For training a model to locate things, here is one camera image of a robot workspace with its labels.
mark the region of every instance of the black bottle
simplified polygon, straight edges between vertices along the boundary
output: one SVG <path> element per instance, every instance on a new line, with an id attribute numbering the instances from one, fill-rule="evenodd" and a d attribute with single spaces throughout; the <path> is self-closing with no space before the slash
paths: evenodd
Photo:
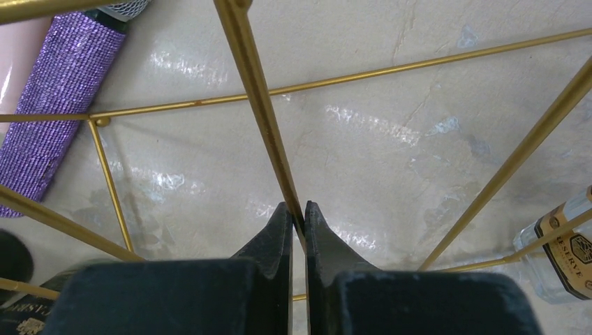
<path id="1" fill-rule="evenodd" d="M 33 276 L 33 258 L 29 249 L 13 234 L 0 230 L 0 278 L 28 283 Z M 16 292 L 0 290 L 0 306 Z"/>
<path id="2" fill-rule="evenodd" d="M 41 285 L 54 291 L 61 291 L 66 282 L 81 269 L 98 263 L 113 262 L 114 260 L 97 259 L 78 263 L 63 272 L 58 273 Z M 45 319 L 50 314 L 54 300 L 33 295 L 26 295 L 14 304 L 0 310 L 1 335 L 37 335 L 45 326 Z"/>

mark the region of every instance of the silver mesh top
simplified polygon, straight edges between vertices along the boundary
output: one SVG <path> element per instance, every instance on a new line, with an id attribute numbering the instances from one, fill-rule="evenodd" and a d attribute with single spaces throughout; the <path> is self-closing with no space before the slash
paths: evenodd
<path id="1" fill-rule="evenodd" d="M 152 0 L 135 0 L 100 7 L 99 9 L 122 22 L 127 22 L 138 16 Z"/>

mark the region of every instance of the glass bottle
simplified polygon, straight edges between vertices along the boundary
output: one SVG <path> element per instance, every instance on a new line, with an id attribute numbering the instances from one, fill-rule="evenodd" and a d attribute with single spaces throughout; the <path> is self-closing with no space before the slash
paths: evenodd
<path id="1" fill-rule="evenodd" d="M 111 259 L 95 259 L 78 263 L 58 273 L 41 285 L 43 288 L 61 291 L 76 272 L 89 265 L 114 262 Z M 45 326 L 45 319 L 50 314 L 54 301 L 33 295 L 25 295 L 14 304 L 0 310 L 0 334 L 2 335 L 37 335 Z"/>
<path id="2" fill-rule="evenodd" d="M 524 228 L 514 238 L 516 250 L 592 209 L 592 186 Z M 592 220 L 524 256 L 535 292 L 551 304 L 592 298 Z"/>

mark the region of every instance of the bottle label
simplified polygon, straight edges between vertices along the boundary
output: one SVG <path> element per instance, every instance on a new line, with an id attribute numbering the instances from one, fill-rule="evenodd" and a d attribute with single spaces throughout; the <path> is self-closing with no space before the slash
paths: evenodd
<path id="1" fill-rule="evenodd" d="M 587 198 L 592 186 L 586 190 Z M 538 238 L 565 225 L 565 203 L 540 218 L 535 224 Z M 573 230 L 542 246 L 566 291 L 576 298 L 592 299 L 592 242 Z"/>
<path id="2" fill-rule="evenodd" d="M 5 335 L 37 335 L 45 326 L 53 300 L 22 299 L 0 312 L 0 329 Z"/>

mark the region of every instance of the gold metal rod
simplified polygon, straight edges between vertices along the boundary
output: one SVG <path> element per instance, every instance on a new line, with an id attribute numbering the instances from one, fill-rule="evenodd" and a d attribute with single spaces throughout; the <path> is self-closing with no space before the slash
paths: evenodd
<path id="1" fill-rule="evenodd" d="M 517 252 L 513 253 L 512 255 L 504 257 L 506 261 L 518 261 L 520 258 L 524 257 L 528 253 L 532 253 L 536 249 L 544 246 L 545 244 L 553 241 L 557 237 L 561 235 L 565 235 L 570 230 L 574 230 L 582 223 L 585 223 L 589 220 L 592 220 L 592 209 L 588 209 L 584 213 L 576 216 L 571 221 L 567 222 L 565 225 L 560 226 L 559 228 L 553 230 L 549 234 L 537 239 L 533 243 L 529 244 L 528 246 L 523 247 L 522 249 L 518 250 Z"/>
<path id="2" fill-rule="evenodd" d="M 560 237 L 561 235 L 568 233 L 570 230 L 574 230 L 575 228 L 577 228 L 578 226 L 584 224 L 585 222 L 587 222 L 589 220 L 592 220 L 592 209 L 589 209 L 589 210 L 585 211 L 584 213 L 576 216 L 571 221 L 567 222 L 565 225 L 562 225 L 561 227 L 550 232 L 549 234 L 546 234 L 545 236 L 537 239 L 536 241 L 533 241 L 528 246 L 523 247 L 522 249 L 516 251 L 512 255 L 505 256 L 505 257 L 499 258 L 497 260 L 488 260 L 486 262 L 479 262 L 479 263 L 473 263 L 473 264 L 468 264 L 468 265 L 462 265 L 460 267 L 451 267 L 449 269 L 443 269 L 441 271 L 444 271 L 444 272 L 470 271 L 470 270 L 476 270 L 476 269 L 484 269 L 485 267 L 495 267 L 497 265 L 519 262 L 520 258 L 524 257 L 525 255 L 534 253 L 534 251 L 536 249 L 553 241 L 557 237 Z"/>
<path id="3" fill-rule="evenodd" d="M 496 267 L 498 265 L 506 264 L 503 258 L 497 260 L 488 260 L 486 262 L 478 262 L 473 264 L 461 265 L 459 267 L 451 267 L 449 269 L 442 269 L 442 272 L 462 272 L 462 271 L 473 271 L 477 269 L 484 269 L 486 267 Z"/>
<path id="4" fill-rule="evenodd" d="M 88 114 L 0 114 L 0 122 L 88 120 Z"/>
<path id="5" fill-rule="evenodd" d="M 429 254 L 419 268 L 420 271 L 427 269 L 442 254 L 590 89 L 592 89 L 592 57 L 586 61 L 549 109 L 538 120 L 531 131 L 528 132 L 522 142 L 518 144 L 514 152 L 510 154 L 510 157 L 499 168 L 498 172 L 489 180 L 487 185 L 485 185 L 479 195 L 477 195 L 471 205 L 461 215 L 459 220 Z"/>
<path id="6" fill-rule="evenodd" d="M 0 24 L 95 8 L 125 0 L 0 0 Z"/>
<path id="7" fill-rule="evenodd" d="M 117 216 L 117 221 L 119 221 L 121 234 L 124 236 L 124 243 L 126 244 L 126 248 L 129 251 L 133 252 L 133 245 L 131 243 L 128 227 L 126 225 L 126 219 L 124 218 L 124 211 L 121 210 L 121 203 L 119 201 L 119 197 L 117 196 L 117 191 L 115 190 L 115 182 L 113 181 L 111 169 L 109 168 L 109 163 L 107 162 L 107 155 L 105 155 L 105 149 L 103 148 L 103 144 L 101 143 L 101 137 L 98 134 L 98 129 L 96 127 L 95 121 L 89 120 L 88 124 L 91 129 L 94 146 L 96 147 L 96 153 L 98 154 L 98 161 L 101 162 L 101 168 L 103 169 L 103 174 L 105 175 L 107 188 L 109 189 L 109 194 L 111 195 L 111 201 L 113 201 L 113 207 L 115 208 L 115 215 Z"/>
<path id="8" fill-rule="evenodd" d="M 0 289 L 26 293 L 28 295 L 36 295 L 37 297 L 56 300 L 59 292 L 48 290 L 47 288 L 40 288 L 39 286 L 23 283 L 21 281 L 12 281 L 10 279 L 0 278 Z"/>
<path id="9" fill-rule="evenodd" d="M 417 61 L 415 63 L 409 63 L 404 65 L 392 66 L 389 68 L 381 68 L 378 70 L 371 70 L 362 73 L 356 73 L 352 75 L 343 75 L 341 77 L 333 77 L 324 80 L 317 80 L 315 82 L 307 82 L 302 84 L 290 85 L 286 87 L 279 87 L 272 89 L 269 94 L 277 96 L 280 94 L 288 94 L 296 91 L 304 91 L 307 89 L 315 89 L 318 87 L 325 87 L 335 84 L 342 84 L 344 82 L 352 82 L 355 80 L 362 80 L 372 77 L 378 77 L 380 75 L 390 75 L 393 73 L 399 73 L 418 68 L 427 68 L 430 66 L 442 65 L 446 63 L 453 63 L 456 61 L 463 61 L 466 59 L 472 59 L 477 57 L 489 56 L 492 54 L 499 54 L 502 52 L 508 52 L 513 50 L 524 49 L 526 47 L 535 47 L 537 45 L 544 45 L 548 43 L 559 42 L 561 40 L 568 40 L 571 38 L 578 38 L 582 36 L 592 35 L 592 28 L 571 31 L 568 33 L 560 33 L 558 35 L 547 36 L 542 38 L 535 38 L 533 40 L 525 40 L 522 42 L 500 45 L 498 47 L 489 47 L 487 49 L 476 50 L 471 52 L 464 52 L 461 54 L 453 54 L 451 56 L 439 57 L 435 59 L 428 59 L 426 61 Z M 162 105 L 153 105 L 146 107 L 135 107 L 128 108 L 125 110 L 113 110 L 109 112 L 97 112 L 90 115 L 91 119 L 100 119 L 101 117 L 122 117 L 125 115 L 144 114 L 152 112 L 162 112 L 166 110 L 178 110 L 182 108 L 200 107 L 207 105 L 215 105 L 219 103 L 232 103 L 235 101 L 246 100 L 246 94 L 235 94 L 233 96 L 219 96 L 216 98 L 206 98 L 200 100 L 183 101 L 178 103 L 166 103 Z"/>
<path id="10" fill-rule="evenodd" d="M 300 300 L 306 300 L 306 293 L 303 295 L 293 295 L 292 296 L 293 302 L 299 302 Z"/>
<path id="11" fill-rule="evenodd" d="M 0 204 L 7 206 L 15 211 L 23 213 L 24 215 L 36 221 L 48 225 L 55 230 L 58 230 L 66 235 L 74 237 L 84 243 L 93 246 L 99 250 L 127 261 L 143 261 L 140 256 L 127 251 L 125 248 L 109 241 L 105 237 L 100 236 L 88 230 L 74 221 L 58 214 L 43 205 L 34 202 L 33 200 L 16 193 L 15 191 L 0 185 Z"/>
<path id="12" fill-rule="evenodd" d="M 267 154 L 272 162 L 288 211 L 296 219 L 296 231 L 304 248 L 305 239 L 302 230 L 304 217 L 247 17 L 251 2 L 251 0 L 214 0 Z"/>

